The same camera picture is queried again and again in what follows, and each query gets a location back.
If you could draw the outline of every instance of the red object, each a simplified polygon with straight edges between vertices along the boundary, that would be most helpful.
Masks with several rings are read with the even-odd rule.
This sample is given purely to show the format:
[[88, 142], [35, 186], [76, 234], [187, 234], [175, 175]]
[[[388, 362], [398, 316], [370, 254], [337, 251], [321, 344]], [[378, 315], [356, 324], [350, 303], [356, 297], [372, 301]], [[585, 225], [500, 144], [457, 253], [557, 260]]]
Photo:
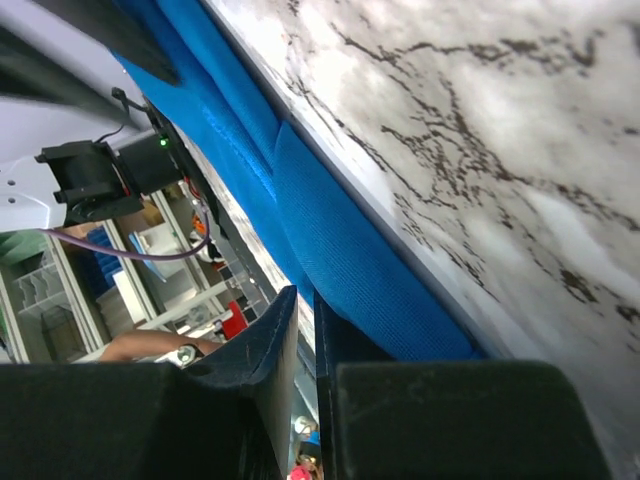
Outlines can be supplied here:
[[302, 465], [298, 465], [289, 474], [291, 480], [311, 480], [311, 474]]
[[222, 322], [222, 331], [224, 332], [224, 336], [227, 337], [227, 340], [231, 340], [249, 326], [240, 310], [238, 302], [231, 302], [229, 304], [229, 310], [231, 310], [233, 316], [229, 320]]
[[193, 217], [191, 217], [191, 224], [193, 225], [193, 228], [195, 229], [196, 232], [198, 232], [200, 235], [204, 235], [205, 232], [207, 231], [207, 229], [204, 226], [204, 223], [202, 223], [202, 221], [200, 220], [200, 217], [198, 217], [197, 214], [193, 214]]

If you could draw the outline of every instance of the marble surface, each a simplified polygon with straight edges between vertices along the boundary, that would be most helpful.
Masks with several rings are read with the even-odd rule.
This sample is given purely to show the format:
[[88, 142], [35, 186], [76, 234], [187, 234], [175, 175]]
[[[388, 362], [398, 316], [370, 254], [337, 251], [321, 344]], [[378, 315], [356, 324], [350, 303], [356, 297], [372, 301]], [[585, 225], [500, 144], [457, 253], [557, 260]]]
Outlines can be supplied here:
[[640, 458], [640, 3], [208, 0], [505, 356]]

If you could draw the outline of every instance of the blue fabric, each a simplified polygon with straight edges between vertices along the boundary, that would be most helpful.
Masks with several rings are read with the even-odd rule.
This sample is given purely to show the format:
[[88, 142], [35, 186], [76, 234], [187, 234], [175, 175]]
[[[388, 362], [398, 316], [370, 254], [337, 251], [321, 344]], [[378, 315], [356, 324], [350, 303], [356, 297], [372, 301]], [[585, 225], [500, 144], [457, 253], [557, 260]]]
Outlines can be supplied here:
[[311, 435], [309, 436], [309, 440], [307, 440], [307, 442], [320, 446], [320, 434], [318, 432], [311, 432]]
[[205, 153], [274, 261], [405, 360], [478, 356], [433, 296], [286, 122], [279, 122], [198, 0], [120, 0], [153, 32], [183, 83], [120, 59]]

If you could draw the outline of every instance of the person's arm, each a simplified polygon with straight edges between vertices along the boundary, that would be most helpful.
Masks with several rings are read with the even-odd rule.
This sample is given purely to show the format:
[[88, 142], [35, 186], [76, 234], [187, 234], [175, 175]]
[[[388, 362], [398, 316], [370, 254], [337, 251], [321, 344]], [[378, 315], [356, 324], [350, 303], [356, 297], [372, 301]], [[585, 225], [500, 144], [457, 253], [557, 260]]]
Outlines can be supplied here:
[[191, 338], [177, 333], [158, 330], [131, 330], [114, 338], [100, 357], [100, 361], [130, 362], [136, 358], [164, 355], [187, 343], [195, 345], [205, 355], [222, 346], [221, 343]]

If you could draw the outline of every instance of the person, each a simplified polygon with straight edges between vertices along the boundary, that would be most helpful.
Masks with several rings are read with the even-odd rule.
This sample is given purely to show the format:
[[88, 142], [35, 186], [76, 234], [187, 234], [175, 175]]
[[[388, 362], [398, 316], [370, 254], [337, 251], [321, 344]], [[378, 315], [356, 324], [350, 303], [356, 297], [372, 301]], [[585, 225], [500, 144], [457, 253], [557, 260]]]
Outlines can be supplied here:
[[138, 358], [155, 357], [173, 351], [187, 350], [193, 359], [209, 355], [222, 346], [203, 338], [192, 338], [159, 330], [131, 330], [118, 335], [107, 346], [100, 362], [131, 362]]
[[322, 480], [324, 468], [318, 424], [306, 417], [298, 417], [294, 422], [294, 431], [301, 439], [296, 448], [295, 465], [288, 478], [290, 480]]

